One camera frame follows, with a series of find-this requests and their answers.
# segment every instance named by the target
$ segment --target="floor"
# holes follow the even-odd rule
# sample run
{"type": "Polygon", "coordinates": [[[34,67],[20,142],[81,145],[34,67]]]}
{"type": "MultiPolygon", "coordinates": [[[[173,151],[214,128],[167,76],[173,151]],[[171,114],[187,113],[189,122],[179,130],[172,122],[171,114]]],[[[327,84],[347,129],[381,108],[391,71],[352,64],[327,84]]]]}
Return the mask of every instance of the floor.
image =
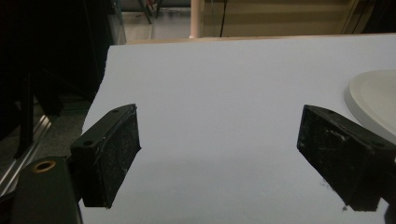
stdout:
{"type": "MultiPolygon", "coordinates": [[[[128,41],[136,39],[188,38],[190,35],[190,9],[164,8],[158,18],[151,18],[149,24],[143,13],[123,12],[125,34],[128,41]]],[[[75,96],[61,96],[64,109],[59,117],[49,117],[45,128],[40,119],[43,112],[35,103],[34,150],[28,161],[35,161],[47,156],[68,156],[69,146],[81,135],[82,125],[87,116],[90,103],[75,96]]],[[[6,139],[0,141],[0,196],[13,190],[13,186],[4,187],[12,178],[7,173],[15,161],[13,156],[19,144],[17,128],[6,139]]]]}

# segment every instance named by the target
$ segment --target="cable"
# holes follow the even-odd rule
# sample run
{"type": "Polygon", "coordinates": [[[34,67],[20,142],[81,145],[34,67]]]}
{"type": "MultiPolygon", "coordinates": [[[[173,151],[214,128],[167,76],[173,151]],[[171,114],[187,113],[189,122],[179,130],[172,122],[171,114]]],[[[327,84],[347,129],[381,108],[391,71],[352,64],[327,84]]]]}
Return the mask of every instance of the cable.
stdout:
{"type": "Polygon", "coordinates": [[[221,22],[220,37],[222,37],[222,31],[223,31],[223,28],[224,28],[225,10],[227,9],[227,3],[228,3],[228,0],[224,0],[224,11],[223,11],[223,19],[222,19],[222,22],[221,22]]]}

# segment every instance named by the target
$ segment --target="white plate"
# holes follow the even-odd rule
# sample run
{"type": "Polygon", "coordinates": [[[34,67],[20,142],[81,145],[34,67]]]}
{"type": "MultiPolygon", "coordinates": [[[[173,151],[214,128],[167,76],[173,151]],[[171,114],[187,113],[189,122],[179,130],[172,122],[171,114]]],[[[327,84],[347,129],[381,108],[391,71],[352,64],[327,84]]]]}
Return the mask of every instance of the white plate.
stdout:
{"type": "Polygon", "coordinates": [[[396,70],[356,76],[346,89],[345,100],[363,127],[396,144],[396,70]]]}

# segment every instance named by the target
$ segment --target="white table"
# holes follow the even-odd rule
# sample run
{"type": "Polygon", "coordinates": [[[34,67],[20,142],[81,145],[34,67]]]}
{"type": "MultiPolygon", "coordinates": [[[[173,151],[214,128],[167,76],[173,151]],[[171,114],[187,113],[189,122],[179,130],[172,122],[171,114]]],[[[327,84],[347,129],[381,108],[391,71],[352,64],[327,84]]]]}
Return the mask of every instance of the white table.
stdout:
{"type": "Polygon", "coordinates": [[[137,105],[142,150],[85,223],[384,223],[343,201],[296,148],[303,106],[355,120],[356,75],[396,69],[396,35],[111,47],[83,130],[137,105]]]}

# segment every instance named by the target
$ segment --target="screw hole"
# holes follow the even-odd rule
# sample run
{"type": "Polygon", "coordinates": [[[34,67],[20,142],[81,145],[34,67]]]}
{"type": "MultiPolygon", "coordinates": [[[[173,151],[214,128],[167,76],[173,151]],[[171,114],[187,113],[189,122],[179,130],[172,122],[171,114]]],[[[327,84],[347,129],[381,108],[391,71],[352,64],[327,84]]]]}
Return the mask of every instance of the screw hole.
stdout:
{"type": "Polygon", "coordinates": [[[85,141],[85,142],[83,143],[83,145],[84,145],[85,147],[87,147],[87,146],[92,145],[92,143],[93,143],[93,141],[85,141]]]}
{"type": "Polygon", "coordinates": [[[47,172],[48,170],[52,169],[55,166],[55,164],[56,164],[55,161],[42,161],[33,168],[33,172],[35,173],[47,172]]]}

